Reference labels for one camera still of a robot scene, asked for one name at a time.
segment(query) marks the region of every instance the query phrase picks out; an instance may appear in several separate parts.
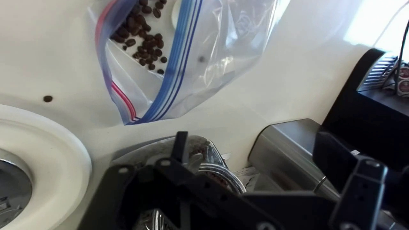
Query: cable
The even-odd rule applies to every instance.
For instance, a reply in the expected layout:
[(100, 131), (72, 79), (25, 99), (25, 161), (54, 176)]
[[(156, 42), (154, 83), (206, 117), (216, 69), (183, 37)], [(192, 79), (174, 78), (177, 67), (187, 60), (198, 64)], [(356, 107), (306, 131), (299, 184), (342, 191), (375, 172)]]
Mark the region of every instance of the cable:
[(397, 74), (395, 74), (395, 93), (398, 94), (398, 88), (399, 88), (399, 75), (400, 75), (400, 66), (402, 66), (402, 62), (403, 62), (403, 56), (404, 56), (404, 49), (405, 49), (405, 43), (407, 43), (407, 37), (408, 37), (408, 32), (409, 32), (409, 20), (407, 23), (407, 28), (405, 28), (405, 32), (404, 32), (404, 37), (402, 39), (402, 46), (400, 46), (400, 53), (399, 53), (399, 57), (398, 57), (398, 69), (397, 69)]

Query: plastic zipper bag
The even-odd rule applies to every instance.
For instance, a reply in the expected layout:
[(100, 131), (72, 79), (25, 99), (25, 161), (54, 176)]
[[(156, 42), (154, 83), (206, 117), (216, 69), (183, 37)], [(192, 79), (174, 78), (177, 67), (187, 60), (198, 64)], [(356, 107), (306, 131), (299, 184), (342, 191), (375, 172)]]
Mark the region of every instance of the plastic zipper bag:
[(267, 46), (278, 5), (278, 0), (95, 2), (90, 15), (97, 57), (123, 122), (178, 117), (248, 70)]

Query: white surface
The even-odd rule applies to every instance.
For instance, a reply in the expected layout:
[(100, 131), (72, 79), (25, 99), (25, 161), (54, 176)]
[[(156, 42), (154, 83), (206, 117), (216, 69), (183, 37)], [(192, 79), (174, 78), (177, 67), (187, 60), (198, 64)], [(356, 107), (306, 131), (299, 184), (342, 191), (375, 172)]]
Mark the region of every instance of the white surface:
[(11, 106), (0, 106), (0, 147), (21, 157), (34, 179), (26, 209), (4, 230), (54, 228), (77, 208), (91, 176), (91, 158), (62, 125)]
[[(377, 9), (389, 9), (379, 14), (384, 23), (357, 25), (363, 5), (374, 1), (292, 0), (255, 67), (188, 115), (138, 126), (123, 126), (106, 94), (87, 15), (92, 0), (0, 1), (0, 103), (45, 115), (80, 136), (96, 166), (91, 190), (113, 152), (182, 129), (214, 140), (238, 170), (266, 125), (324, 120), (356, 62), (399, 7), (376, 0)], [(345, 38), (352, 26), (371, 37), (366, 46)], [(44, 103), (45, 94), (55, 101)], [(86, 205), (59, 228), (76, 228)]]

